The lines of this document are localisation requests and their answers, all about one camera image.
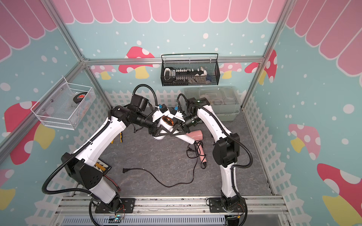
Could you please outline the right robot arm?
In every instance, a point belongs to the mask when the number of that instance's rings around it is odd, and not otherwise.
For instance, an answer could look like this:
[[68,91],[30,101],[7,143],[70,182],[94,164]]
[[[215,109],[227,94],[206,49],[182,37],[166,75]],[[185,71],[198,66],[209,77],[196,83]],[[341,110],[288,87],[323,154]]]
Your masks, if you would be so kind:
[[236,185],[235,168],[247,169],[253,164],[253,156],[240,142],[239,135],[228,130],[215,114],[206,98],[187,99],[179,94],[176,111],[183,115],[182,129],[189,130],[202,121],[214,138],[213,158],[220,166],[222,176],[221,204],[226,211],[242,206],[246,211],[246,201]]

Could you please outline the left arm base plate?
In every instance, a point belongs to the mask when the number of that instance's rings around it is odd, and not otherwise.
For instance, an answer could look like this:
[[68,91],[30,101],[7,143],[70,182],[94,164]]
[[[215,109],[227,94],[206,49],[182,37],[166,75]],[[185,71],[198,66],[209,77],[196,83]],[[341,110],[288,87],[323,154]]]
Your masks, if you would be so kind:
[[96,205],[95,213],[133,213],[135,198],[115,198],[110,203],[101,202]]

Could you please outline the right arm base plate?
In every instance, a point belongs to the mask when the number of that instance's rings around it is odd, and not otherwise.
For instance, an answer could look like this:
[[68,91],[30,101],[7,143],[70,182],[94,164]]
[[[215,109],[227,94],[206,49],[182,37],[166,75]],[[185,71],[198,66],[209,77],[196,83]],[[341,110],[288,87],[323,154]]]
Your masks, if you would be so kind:
[[206,205],[209,207],[209,211],[211,213],[244,213],[245,205],[241,203],[231,204],[226,201],[225,198],[222,197],[209,197],[206,199]]

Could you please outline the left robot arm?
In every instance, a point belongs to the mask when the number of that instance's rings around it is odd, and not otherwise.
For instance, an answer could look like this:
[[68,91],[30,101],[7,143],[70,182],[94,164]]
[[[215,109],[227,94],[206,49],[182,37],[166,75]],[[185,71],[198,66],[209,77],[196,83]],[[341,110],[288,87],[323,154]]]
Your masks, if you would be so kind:
[[[129,104],[118,105],[108,111],[108,118],[102,127],[85,144],[73,153],[65,153],[62,156],[62,164],[45,180],[41,191],[46,195],[83,192],[104,204],[109,211],[118,211],[122,206],[119,194],[107,183],[103,173],[94,166],[111,141],[129,125],[135,124],[153,130],[157,126],[156,121],[170,113],[166,105],[156,103],[151,109],[152,112],[145,115],[143,111],[148,103],[148,99],[134,93]],[[63,168],[68,176],[83,188],[48,190],[49,183]]]

